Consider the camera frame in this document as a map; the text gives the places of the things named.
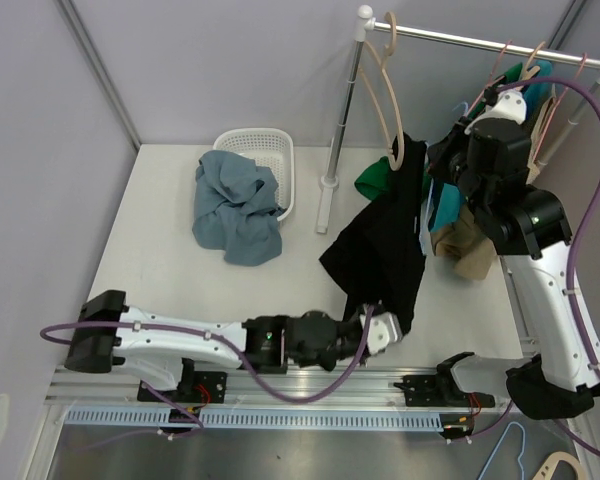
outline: white laundry basket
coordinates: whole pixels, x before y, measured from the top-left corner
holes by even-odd
[[[240,128],[220,135],[214,150],[225,150],[255,160],[256,165],[269,167],[278,181],[276,202],[286,211],[278,217],[282,222],[295,199],[295,165],[291,137],[275,128]]]

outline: black garment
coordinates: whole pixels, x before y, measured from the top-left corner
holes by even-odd
[[[359,305],[382,301],[386,310],[397,315],[406,335],[424,272],[418,235],[427,147],[406,133],[404,144],[402,167],[389,174],[389,193],[367,205],[340,232],[320,262],[349,296],[345,320]],[[397,139],[393,151],[397,155]]]

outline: gray wall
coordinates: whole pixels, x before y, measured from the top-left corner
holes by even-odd
[[[0,0],[0,479],[17,477],[134,159],[51,0]]]
[[[328,145],[333,135],[361,3],[76,0],[143,141],[208,144],[232,128],[270,126],[286,130],[296,145]],[[569,2],[369,3],[380,19],[394,10],[400,24],[535,46]],[[379,47],[387,41],[378,33],[370,38]],[[405,129],[418,138],[443,136],[457,117],[451,109],[473,101],[494,59],[493,53],[401,39],[389,71]],[[351,115],[346,142],[379,145],[362,83]]]
[[[600,57],[600,0],[590,3],[565,49],[587,51]],[[538,185],[552,190],[560,197],[571,225],[575,227],[584,214],[599,175],[600,126],[593,113],[590,113],[542,173]],[[578,275],[600,336],[600,208],[590,224],[581,252],[577,264]],[[596,408],[588,416],[600,441],[600,399],[596,400]]]

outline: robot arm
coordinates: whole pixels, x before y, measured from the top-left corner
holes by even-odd
[[[504,257],[541,355],[531,362],[468,355],[455,362],[451,374],[461,391],[509,396],[531,418],[573,417],[593,406],[600,379],[589,368],[569,295],[578,295],[599,362],[600,342],[582,296],[566,291],[571,229],[555,195],[526,184],[531,141],[519,125],[521,96],[491,91],[485,97],[491,97],[492,108],[473,122],[461,118],[430,149],[430,174],[458,187],[476,224]]]
[[[323,312],[301,317],[262,316],[245,322],[208,323],[169,318],[125,304],[124,292],[109,290],[87,302],[79,321],[107,320],[112,328],[76,330],[65,367],[84,373],[126,373],[157,390],[174,390],[183,374],[183,359],[225,368],[242,367],[242,360],[225,344],[223,336],[242,351],[259,373],[286,373],[289,360],[300,367],[318,365],[327,371],[338,360],[353,357],[362,339],[364,308],[348,321],[336,321]],[[116,329],[117,322],[137,329]],[[402,339],[395,315],[374,309],[363,359],[376,355]],[[140,328],[141,324],[188,327],[208,338]]]

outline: blue towel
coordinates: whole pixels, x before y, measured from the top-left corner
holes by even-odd
[[[212,150],[196,170],[193,235],[203,248],[224,250],[227,263],[260,265],[282,253],[271,169],[250,158]]]

